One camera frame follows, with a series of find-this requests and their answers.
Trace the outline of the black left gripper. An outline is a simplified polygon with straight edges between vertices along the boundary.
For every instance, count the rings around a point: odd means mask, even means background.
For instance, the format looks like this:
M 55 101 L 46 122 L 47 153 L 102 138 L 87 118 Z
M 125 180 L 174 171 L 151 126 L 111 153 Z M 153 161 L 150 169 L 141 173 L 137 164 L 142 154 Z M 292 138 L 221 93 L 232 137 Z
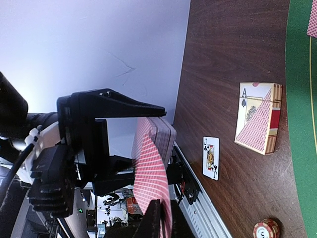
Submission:
M 72 148 L 78 183 L 91 182 L 94 195 L 103 196 L 133 185 L 134 161 L 109 156 L 107 121 L 102 118 L 163 117 L 162 106 L 129 98 L 112 89 L 73 93 L 57 100 L 63 144 Z

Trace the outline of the gold playing card box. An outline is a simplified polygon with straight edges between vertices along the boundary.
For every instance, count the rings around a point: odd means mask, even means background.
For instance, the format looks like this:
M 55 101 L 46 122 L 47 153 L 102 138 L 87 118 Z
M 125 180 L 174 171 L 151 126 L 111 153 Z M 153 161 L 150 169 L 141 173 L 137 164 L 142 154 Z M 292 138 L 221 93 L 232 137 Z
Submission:
M 241 82 L 234 142 L 262 155 L 275 151 L 283 86 Z

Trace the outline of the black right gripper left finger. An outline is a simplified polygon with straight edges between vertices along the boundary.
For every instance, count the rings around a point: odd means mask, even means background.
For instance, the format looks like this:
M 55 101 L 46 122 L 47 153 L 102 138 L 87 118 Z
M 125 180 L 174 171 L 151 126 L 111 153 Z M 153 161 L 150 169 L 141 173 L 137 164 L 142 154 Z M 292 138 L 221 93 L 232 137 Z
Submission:
M 161 203 L 151 200 L 136 226 L 114 227 L 106 231 L 107 238 L 159 238 L 161 234 Z

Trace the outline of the red five chip stack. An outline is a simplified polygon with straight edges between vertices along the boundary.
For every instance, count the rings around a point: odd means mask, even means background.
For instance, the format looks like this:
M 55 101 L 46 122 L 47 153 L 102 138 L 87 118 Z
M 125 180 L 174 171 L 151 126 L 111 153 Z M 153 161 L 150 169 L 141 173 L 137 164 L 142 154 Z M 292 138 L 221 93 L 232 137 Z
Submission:
M 280 238 L 280 227 L 278 223 L 270 218 L 263 219 L 254 225 L 254 238 Z

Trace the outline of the jack of clubs card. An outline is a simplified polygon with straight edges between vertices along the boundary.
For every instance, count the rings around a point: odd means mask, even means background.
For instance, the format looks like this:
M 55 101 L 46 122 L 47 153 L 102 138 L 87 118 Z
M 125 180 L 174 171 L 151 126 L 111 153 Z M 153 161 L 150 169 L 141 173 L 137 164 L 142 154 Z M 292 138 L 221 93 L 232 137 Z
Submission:
M 203 137 L 203 175 L 218 181 L 219 177 L 219 138 Z

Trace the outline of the green round poker mat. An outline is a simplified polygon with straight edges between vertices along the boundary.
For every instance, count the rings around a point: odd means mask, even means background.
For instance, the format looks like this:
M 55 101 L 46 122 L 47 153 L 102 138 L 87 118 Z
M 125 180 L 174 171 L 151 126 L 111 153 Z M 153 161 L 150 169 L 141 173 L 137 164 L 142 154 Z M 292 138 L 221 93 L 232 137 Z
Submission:
M 306 234 L 317 236 L 317 39 L 307 35 L 312 0 L 292 0 L 286 31 L 290 144 Z

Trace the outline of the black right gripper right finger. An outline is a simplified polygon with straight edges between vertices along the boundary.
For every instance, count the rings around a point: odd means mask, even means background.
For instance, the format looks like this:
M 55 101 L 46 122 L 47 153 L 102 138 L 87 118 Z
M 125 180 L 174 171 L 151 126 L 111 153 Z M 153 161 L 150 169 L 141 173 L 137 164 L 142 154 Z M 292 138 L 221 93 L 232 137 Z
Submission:
M 194 238 L 194 234 L 191 231 L 178 203 L 176 200 L 171 201 L 172 211 L 172 238 Z

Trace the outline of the red backed card deck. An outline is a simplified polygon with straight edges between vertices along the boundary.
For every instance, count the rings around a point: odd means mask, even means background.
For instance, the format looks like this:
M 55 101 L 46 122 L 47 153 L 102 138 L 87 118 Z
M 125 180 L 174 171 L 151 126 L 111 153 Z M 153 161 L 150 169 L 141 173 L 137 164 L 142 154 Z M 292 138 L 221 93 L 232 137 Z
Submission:
M 176 130 L 162 117 L 148 117 L 147 120 L 150 124 L 148 136 L 158 149 L 167 170 L 177 136 Z

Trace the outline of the aluminium front rail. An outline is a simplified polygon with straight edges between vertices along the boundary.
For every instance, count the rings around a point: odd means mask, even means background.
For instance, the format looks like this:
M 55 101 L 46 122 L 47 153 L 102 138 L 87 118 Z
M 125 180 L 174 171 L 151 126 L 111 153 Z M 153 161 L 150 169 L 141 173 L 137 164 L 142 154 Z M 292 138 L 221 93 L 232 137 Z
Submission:
M 185 168 L 189 170 L 189 174 L 197 183 L 199 191 L 196 201 L 189 204 L 188 199 L 183 199 L 180 202 L 180 209 L 188 222 L 191 231 L 196 238 L 230 238 L 230 231 L 226 227 L 215 206 L 211 202 L 205 189 L 200 183 L 191 165 L 187 161 L 183 152 L 174 143 L 175 152 L 180 155 L 180 159 L 184 161 Z

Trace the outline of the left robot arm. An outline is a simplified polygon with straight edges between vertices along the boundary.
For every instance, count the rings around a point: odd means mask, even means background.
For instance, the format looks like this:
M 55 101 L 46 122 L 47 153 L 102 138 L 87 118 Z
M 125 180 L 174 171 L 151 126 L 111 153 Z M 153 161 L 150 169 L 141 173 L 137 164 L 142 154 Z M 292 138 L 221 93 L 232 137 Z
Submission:
M 68 198 L 88 183 L 106 185 L 129 159 L 109 151 L 108 118 L 162 117 L 165 108 L 112 89 L 76 92 L 57 111 L 30 113 L 26 100 L 0 77 L 0 155 L 12 163 L 9 179 L 31 185 L 32 199 Z

